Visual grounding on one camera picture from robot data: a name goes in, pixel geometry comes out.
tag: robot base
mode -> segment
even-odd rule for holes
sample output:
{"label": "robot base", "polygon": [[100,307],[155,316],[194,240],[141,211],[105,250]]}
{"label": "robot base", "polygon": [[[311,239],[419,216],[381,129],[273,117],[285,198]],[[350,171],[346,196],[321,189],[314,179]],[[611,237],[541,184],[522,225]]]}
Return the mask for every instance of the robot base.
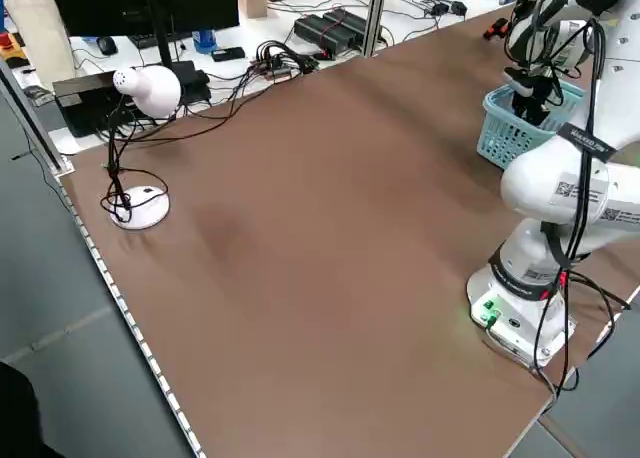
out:
{"label": "robot base", "polygon": [[[486,328],[490,317],[496,316],[491,334],[533,367],[533,345],[546,301],[527,301],[509,293],[495,279],[488,265],[469,278],[467,295],[473,321]],[[538,343],[540,367],[546,366],[564,345],[565,302],[560,293],[551,300]],[[569,317],[569,337],[575,327],[575,321]]]}
{"label": "robot base", "polygon": [[125,193],[129,195],[130,203],[133,206],[131,211],[121,207],[111,207],[113,211],[111,219],[120,228],[125,230],[144,230],[160,223],[169,213],[169,196],[160,188],[155,186],[134,186],[125,190]]}

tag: blue basket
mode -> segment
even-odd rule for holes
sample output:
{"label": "blue basket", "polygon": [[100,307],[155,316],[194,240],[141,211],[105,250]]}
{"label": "blue basket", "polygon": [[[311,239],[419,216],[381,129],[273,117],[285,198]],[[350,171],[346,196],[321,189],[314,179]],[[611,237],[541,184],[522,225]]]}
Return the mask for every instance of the blue basket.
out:
{"label": "blue basket", "polygon": [[539,127],[533,126],[513,114],[513,89],[502,86],[489,93],[483,102],[487,117],[478,140],[478,153],[503,170],[518,155],[532,150],[551,138],[576,109],[584,91],[564,81],[562,106],[549,105],[549,116]]}

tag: black monitor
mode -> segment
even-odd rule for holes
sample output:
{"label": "black monitor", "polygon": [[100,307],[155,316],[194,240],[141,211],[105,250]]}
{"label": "black monitor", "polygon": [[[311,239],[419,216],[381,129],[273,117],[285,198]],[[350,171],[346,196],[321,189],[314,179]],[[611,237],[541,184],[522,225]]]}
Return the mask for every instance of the black monitor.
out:
{"label": "black monitor", "polygon": [[[148,0],[55,0],[71,36],[155,33]],[[238,0],[157,0],[167,33],[238,25]]]}

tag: white desk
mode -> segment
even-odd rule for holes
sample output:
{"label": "white desk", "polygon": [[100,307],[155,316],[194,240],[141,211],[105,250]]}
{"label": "white desk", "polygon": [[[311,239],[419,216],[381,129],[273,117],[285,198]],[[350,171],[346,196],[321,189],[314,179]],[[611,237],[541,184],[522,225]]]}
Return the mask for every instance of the white desk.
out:
{"label": "white desk", "polygon": [[[191,38],[183,40],[187,49],[182,53],[180,59],[193,61],[196,69],[201,69],[206,73],[212,73],[223,77],[238,76],[246,71],[247,66],[249,65],[249,59],[255,54],[255,50],[260,43],[269,39],[284,41],[287,38],[293,27],[294,21],[300,17],[302,11],[307,14],[322,15],[322,13],[327,11],[327,9],[342,5],[356,15],[363,18],[367,17],[367,5],[359,3],[357,0],[332,0],[326,3],[326,5],[320,7],[318,11],[311,10],[311,7],[325,1],[327,0],[287,0],[285,2],[272,3],[269,5],[270,9],[268,16],[261,19],[248,20],[240,14],[240,25],[217,32],[216,39],[221,48],[241,46],[247,54],[246,59],[216,63],[209,55],[197,53],[193,47],[193,40]],[[493,11],[499,7],[498,0],[458,1],[464,2],[467,6],[467,18],[472,18],[474,16]],[[385,0],[385,10],[405,13],[416,18],[422,16],[422,11],[416,6],[400,0]],[[445,15],[440,19],[439,27],[443,28],[459,23],[460,21],[461,18],[457,16]],[[435,31],[436,28],[433,24],[434,22],[432,19],[413,19],[409,16],[396,15],[392,13],[383,13],[382,16],[382,25],[388,30],[383,31],[383,36],[390,41],[388,32],[391,32],[396,44],[402,41],[403,38],[411,32],[416,32],[410,37],[410,39],[413,39],[426,32]],[[427,31],[418,32],[418,30],[425,30],[427,28],[429,28]],[[96,45],[86,43],[78,37],[71,38],[72,48],[74,50],[78,50],[74,51],[77,63],[79,64],[85,58],[88,58],[88,60],[84,61],[81,66],[81,70],[84,73],[95,74],[103,70],[111,71],[124,66],[141,66],[143,64],[142,59],[144,59],[145,64],[157,63],[160,61],[160,56],[156,47],[142,50],[139,53],[138,49],[129,41],[128,38],[124,36],[117,36],[114,37],[114,39],[118,46],[118,53],[110,57],[97,59],[83,51],[80,51],[87,50],[93,55],[101,56]],[[319,51],[315,45],[303,41],[293,33],[291,34],[287,44],[299,53],[313,53]],[[171,55],[175,56],[175,47],[173,44],[170,44],[170,49]],[[348,54],[335,62],[321,62],[321,67],[332,66],[353,56],[356,56],[355,52]],[[23,75],[19,71],[16,71],[16,78],[21,86],[37,84],[37,77],[35,74]],[[224,100],[229,96],[229,87],[233,86],[234,82],[217,81],[213,78],[211,78],[211,80],[212,82],[209,84],[211,88],[223,88],[221,90],[212,89],[211,101],[213,103]],[[269,86],[269,83],[264,80],[254,80],[249,86],[247,86],[245,94],[259,91],[267,86]],[[74,138],[67,128],[55,130],[51,132],[50,135],[59,151],[67,154],[75,154],[83,149],[91,148],[103,143],[96,136]]]}

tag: white lamp head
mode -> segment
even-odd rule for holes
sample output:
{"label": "white lamp head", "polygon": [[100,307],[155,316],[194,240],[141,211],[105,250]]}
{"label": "white lamp head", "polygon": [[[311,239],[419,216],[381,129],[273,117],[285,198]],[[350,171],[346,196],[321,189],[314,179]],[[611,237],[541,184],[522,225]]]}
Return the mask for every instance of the white lamp head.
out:
{"label": "white lamp head", "polygon": [[164,66],[123,68],[113,74],[113,84],[151,118],[166,118],[180,103],[182,88],[178,77]]}

